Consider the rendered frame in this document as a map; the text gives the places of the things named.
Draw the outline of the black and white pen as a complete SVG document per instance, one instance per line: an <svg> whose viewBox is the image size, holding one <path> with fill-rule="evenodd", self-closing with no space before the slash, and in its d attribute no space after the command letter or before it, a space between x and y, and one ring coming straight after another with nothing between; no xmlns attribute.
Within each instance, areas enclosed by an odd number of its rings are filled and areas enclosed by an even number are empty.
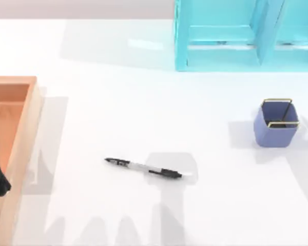
<svg viewBox="0 0 308 246"><path fill-rule="evenodd" d="M132 162L129 160L123 160L123 159L117 159L117 158L105 158L105 161L110 164L114 164L116 166L125 167L125 168L129 168L132 170L137 170L137 171L142 171L145 173L151 173L151 174L159 175L165 178L179 179L183 177L183 175L179 173L178 171L164 169L164 168L156 168L156 167Z"/></svg>

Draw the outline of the light blue rack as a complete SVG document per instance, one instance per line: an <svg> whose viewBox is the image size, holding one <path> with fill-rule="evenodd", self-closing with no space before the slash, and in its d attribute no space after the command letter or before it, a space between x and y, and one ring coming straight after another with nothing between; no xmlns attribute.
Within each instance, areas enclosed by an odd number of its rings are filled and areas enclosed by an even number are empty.
<svg viewBox="0 0 308 246"><path fill-rule="evenodd" d="M308 72L308 0L175 0L175 69Z"/></svg>

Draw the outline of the blue square pen holder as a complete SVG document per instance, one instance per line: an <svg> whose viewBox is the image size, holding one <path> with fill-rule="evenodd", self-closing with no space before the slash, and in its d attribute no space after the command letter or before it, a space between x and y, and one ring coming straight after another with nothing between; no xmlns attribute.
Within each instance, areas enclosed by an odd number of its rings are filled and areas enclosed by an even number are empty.
<svg viewBox="0 0 308 246"><path fill-rule="evenodd" d="M264 99L254 120L256 143L264 148L286 148L298 127L299 118L292 99Z"/></svg>

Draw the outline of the salmon-coloured shallow box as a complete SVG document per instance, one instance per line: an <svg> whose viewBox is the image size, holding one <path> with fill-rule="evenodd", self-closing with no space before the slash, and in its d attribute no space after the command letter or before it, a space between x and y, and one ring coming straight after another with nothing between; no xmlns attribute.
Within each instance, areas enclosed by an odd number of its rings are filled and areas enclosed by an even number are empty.
<svg viewBox="0 0 308 246"><path fill-rule="evenodd" d="M35 76L0 76L0 167L12 185L0 197L0 246L12 246L42 106L43 97Z"/></svg>

